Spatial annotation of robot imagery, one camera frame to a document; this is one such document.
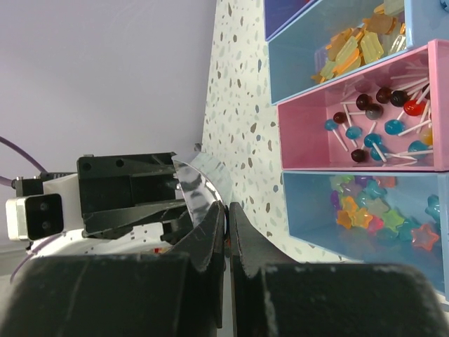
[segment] star-shaped candy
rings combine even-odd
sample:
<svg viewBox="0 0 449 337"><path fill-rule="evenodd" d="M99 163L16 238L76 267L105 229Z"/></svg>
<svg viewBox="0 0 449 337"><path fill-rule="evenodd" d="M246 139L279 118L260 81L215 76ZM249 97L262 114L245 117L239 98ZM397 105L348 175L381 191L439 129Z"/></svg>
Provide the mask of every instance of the star-shaped candy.
<svg viewBox="0 0 449 337"><path fill-rule="evenodd" d="M434 247L434 243L440 239L440 236L432 232L432 229L428 223L423 224L420 228L412 229L414 247L421 247L428 251L431 251Z"/></svg>
<svg viewBox="0 0 449 337"><path fill-rule="evenodd" d="M402 225L398 226L399 239L401 241L412 241L412 230L419 228L421 225L414 218L406 218Z"/></svg>
<svg viewBox="0 0 449 337"><path fill-rule="evenodd" d="M353 197L343 197L342 198L342 208L346 211L349 216L352 216L357 211L357 204Z"/></svg>
<svg viewBox="0 0 449 337"><path fill-rule="evenodd" d="M360 192L356 198L356 203L358 207L366 207L366 202L371 200L371 197L365 192Z"/></svg>
<svg viewBox="0 0 449 337"><path fill-rule="evenodd" d="M382 214L385 228L389 228L393 232L398 232L398 226L402 225L404 218L399 215L396 209L390 209L388 212Z"/></svg>
<svg viewBox="0 0 449 337"><path fill-rule="evenodd" d="M387 193L387 190L380 187L377 184L377 181L370 180L370 181L368 181L368 184L366 185L365 193L367 195L369 195L371 198L376 199L379 197L383 197Z"/></svg>
<svg viewBox="0 0 449 337"><path fill-rule="evenodd" d="M365 188L366 185L368 184L368 181L372 180L372 179L373 179L372 176L355 176L354 177L354 181L356 182L356 184L360 185L363 188Z"/></svg>
<svg viewBox="0 0 449 337"><path fill-rule="evenodd" d="M380 176L374 177L374 179L380 187L393 188L396 186L396 177L394 176Z"/></svg>
<svg viewBox="0 0 449 337"><path fill-rule="evenodd" d="M355 211L353 216L351 216L351 219L353 226L368 228L368 224L373 219L373 216L368 214L368 210L363 207L362 209Z"/></svg>
<svg viewBox="0 0 449 337"><path fill-rule="evenodd" d="M354 178L353 176L346 176L346 175L341 175L341 174L338 174L336 176L330 177L330 187L334 191L343 192L341 184L348 183L353 178Z"/></svg>
<svg viewBox="0 0 449 337"><path fill-rule="evenodd" d="M375 234L378 230L381 230L384 227L384 221L377 216L373 216L373 219L368 224L368 228L366 229L368 233Z"/></svg>
<svg viewBox="0 0 449 337"><path fill-rule="evenodd" d="M398 237L398 232L393 232L389 228L382 228L376 232L376 237L380 240L391 241Z"/></svg>
<svg viewBox="0 0 449 337"><path fill-rule="evenodd" d="M343 189L343 195L348 197L357 198L357 195L362 192L362 187L357 185L354 180L351 180L348 183L342 183L341 188Z"/></svg>
<svg viewBox="0 0 449 337"><path fill-rule="evenodd" d="M379 218L381 218L382 215L390 209L390 207L380 198L367 200L366 207L368 208L368 212L370 212L370 214L373 214Z"/></svg>
<svg viewBox="0 0 449 337"><path fill-rule="evenodd" d="M434 220L440 222L440 199L435 195L431 195L427 198L426 213L429 214Z"/></svg>
<svg viewBox="0 0 449 337"><path fill-rule="evenodd" d="M352 227L352 220L349 217L348 212L346 211L338 211L337 212L337 223L347 230Z"/></svg>

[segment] speckled surface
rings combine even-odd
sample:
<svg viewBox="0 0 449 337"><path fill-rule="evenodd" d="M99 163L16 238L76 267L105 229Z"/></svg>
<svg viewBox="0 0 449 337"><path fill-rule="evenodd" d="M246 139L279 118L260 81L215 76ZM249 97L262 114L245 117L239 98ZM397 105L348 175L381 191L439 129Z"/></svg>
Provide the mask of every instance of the speckled surface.
<svg viewBox="0 0 449 337"><path fill-rule="evenodd" d="M234 201L280 250L302 262L344 262L345 258L288 235L263 32L263 0L217 1L203 150L229 168ZM444 297L438 299L449 311Z"/></svg>

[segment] lollipop stick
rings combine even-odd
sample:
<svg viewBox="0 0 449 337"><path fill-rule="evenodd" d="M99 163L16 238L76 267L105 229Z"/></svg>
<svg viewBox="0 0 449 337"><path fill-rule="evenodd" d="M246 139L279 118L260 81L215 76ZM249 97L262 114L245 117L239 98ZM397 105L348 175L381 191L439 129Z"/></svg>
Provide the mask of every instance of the lollipop stick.
<svg viewBox="0 0 449 337"><path fill-rule="evenodd" d="M347 126L344 125L344 124L342 124L342 126L343 126L343 129L344 129L344 132L346 132L347 129L348 129ZM357 148L357 147L358 147L357 142L356 142L354 139L351 139L351 141L352 141L352 145L353 145L355 148Z"/></svg>
<svg viewBox="0 0 449 337"><path fill-rule="evenodd" d="M346 104L343 104L344 113L346 114L346 118L348 120L349 126L352 126L351 116L349 116L348 107Z"/></svg>
<svg viewBox="0 0 449 337"><path fill-rule="evenodd" d="M401 119L405 113L406 112L404 110L402 110L402 112L399 114L399 116L398 116L398 118L396 118L396 120L398 121L399 119Z"/></svg>
<svg viewBox="0 0 449 337"><path fill-rule="evenodd" d="M424 83L420 84L419 86L417 86L416 88L410 90L407 92L407 95L412 95L412 94L416 94L415 98L418 96L418 93L420 93L420 91L422 90L422 88L424 88L427 84L429 84L430 81L425 81Z"/></svg>
<svg viewBox="0 0 449 337"><path fill-rule="evenodd" d="M409 75L401 75L401 76L392 76L391 79L412 79L413 77L423 77L427 76L427 74L409 74Z"/></svg>
<svg viewBox="0 0 449 337"><path fill-rule="evenodd" d="M404 156L409 157L409 156L417 156L420 154L431 154L431 153L434 153L434 151L433 150L424 150L424 151L401 152L400 155L402 157L404 157Z"/></svg>
<svg viewBox="0 0 449 337"><path fill-rule="evenodd" d="M382 151L380 151L380 148L377 146L376 143L373 143L373 147L375 148L375 150L377 151L377 153L379 154L380 159L386 163L387 162L387 158L385 158L384 154L382 153Z"/></svg>
<svg viewBox="0 0 449 337"><path fill-rule="evenodd" d="M418 84L420 84L422 82L428 81L428 80L429 80L429 77L425 77L425 78L420 79L418 81L414 81L412 83L406 84L405 86L401 86L401 87L397 88L396 91L406 90L408 88L411 88L412 86L416 86L416 85L418 85Z"/></svg>
<svg viewBox="0 0 449 337"><path fill-rule="evenodd" d="M340 142L340 144L343 146L344 151L348 152L349 150L348 150L346 144L344 143L343 139L338 134L338 132L336 130L332 130L332 132L334 133L335 137L337 137L337 139Z"/></svg>
<svg viewBox="0 0 449 337"><path fill-rule="evenodd" d="M416 101L416 104L420 104L422 102L422 100L424 100L424 97L426 97L426 95L430 92L430 86L428 86L426 88L426 90L424 90L424 92L421 94L420 98L418 98L418 100Z"/></svg>
<svg viewBox="0 0 449 337"><path fill-rule="evenodd" d="M415 165L418 162L418 160L413 159L412 161L409 161L408 163L403 163L403 164L396 164L393 166L409 166L409 165Z"/></svg>
<svg viewBox="0 0 449 337"><path fill-rule="evenodd" d="M407 70L429 70L428 67L417 67L416 65L411 65L406 67Z"/></svg>
<svg viewBox="0 0 449 337"><path fill-rule="evenodd" d="M368 135L369 135L370 133L373 133L373 131L374 131L375 127L376 127L376 124L377 124L377 122L374 121L374 122L373 122L373 125L371 126L371 128L370 128L370 130L369 130L369 132L368 132ZM361 150L363 150L364 148L365 148L365 142L363 142L363 144L362 144L362 146L361 146Z"/></svg>
<svg viewBox="0 0 449 337"><path fill-rule="evenodd" d="M409 128L409 129L405 130L405 131L402 131L401 133L398 134L398 136L399 137L404 136L407 133L412 132L413 130L416 130L417 128L420 128L421 126L427 125L428 123L431 123L431 122L432 122L431 120L427 120L427 121L424 121L422 123L419 123L418 125L415 125L415 126Z"/></svg>
<svg viewBox="0 0 449 337"><path fill-rule="evenodd" d="M409 156L403 156L402 154L395 154L395 153L386 153L385 154L386 158L401 158L401 159L411 159L411 160L415 160L415 158L413 157L409 157Z"/></svg>
<svg viewBox="0 0 449 337"><path fill-rule="evenodd" d="M424 108L424 111L421 115L421 120L420 120L420 124L426 119L427 113L429 112L429 108L430 108L430 100L428 100L426 102L426 107ZM420 133L421 132L421 126L416 130L416 133Z"/></svg>

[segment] pink storage bin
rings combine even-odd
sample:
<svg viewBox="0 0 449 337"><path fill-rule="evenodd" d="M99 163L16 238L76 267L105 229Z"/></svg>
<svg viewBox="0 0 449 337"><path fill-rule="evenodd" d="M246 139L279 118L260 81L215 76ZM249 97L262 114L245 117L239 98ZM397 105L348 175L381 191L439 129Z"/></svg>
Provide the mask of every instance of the pink storage bin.
<svg viewBox="0 0 449 337"><path fill-rule="evenodd" d="M355 101L358 95L367 93L374 103L379 104L375 99L379 88L386 86L395 89L419 80L422 77L394 77L424 74L427 73L427 68L431 95L433 154L426 155L414 164L411 160L397 158L389 158L383 163L371 159L368 151L368 161L356 163L351 159L351 151L355 150L355 147L344 135L342 126L339 125L337 132L348 147L348 152L344 151L333 132L325 130L326 120L332 119L334 113L344 111L343 105L340 104L342 101ZM415 131L401 137L388 135L384 130L385 122L396 119L402 109L391 103L381 106L384 108L384 114L377 120L374 132L382 136L383 145L389 153L406 152L411 142L419 140L419 135ZM360 112L355 105L347 107L350 112ZM427 46L292 98L278 105L278 118L284 170L449 171L449 41L430 41ZM352 115L351 119L354 125L363 131L362 137L356 139L360 148L373 121L364 115ZM401 121L406 128L410 128L420 122L420 117L404 114Z"/></svg>

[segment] orange star candy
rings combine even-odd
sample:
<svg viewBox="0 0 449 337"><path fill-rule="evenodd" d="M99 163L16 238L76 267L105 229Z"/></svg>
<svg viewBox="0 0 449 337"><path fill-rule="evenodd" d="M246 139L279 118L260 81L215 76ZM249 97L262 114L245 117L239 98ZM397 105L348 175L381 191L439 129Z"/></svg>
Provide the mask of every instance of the orange star candy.
<svg viewBox="0 0 449 337"><path fill-rule="evenodd" d="M346 211L349 214L349 216L353 216L353 214L356 213L358 206L353 197L344 197L342 198L342 208L343 211Z"/></svg>
<svg viewBox="0 0 449 337"><path fill-rule="evenodd" d="M434 243L440 239L440 236L434 232L428 223L423 224L420 228L412 229L413 241L412 245L421 247L431 251Z"/></svg>
<svg viewBox="0 0 449 337"><path fill-rule="evenodd" d="M347 230L352 227L352 220L349 217L348 212L346 211L338 211L337 212L337 223Z"/></svg>
<svg viewBox="0 0 449 337"><path fill-rule="evenodd" d="M377 184L379 184L380 187L393 188L396 186L396 177L380 176L374 177L374 179L377 181Z"/></svg>
<svg viewBox="0 0 449 337"><path fill-rule="evenodd" d="M373 216L368 213L368 210L363 207L357 210L353 216L351 217L352 224L355 227L368 228L370 221L373 219Z"/></svg>

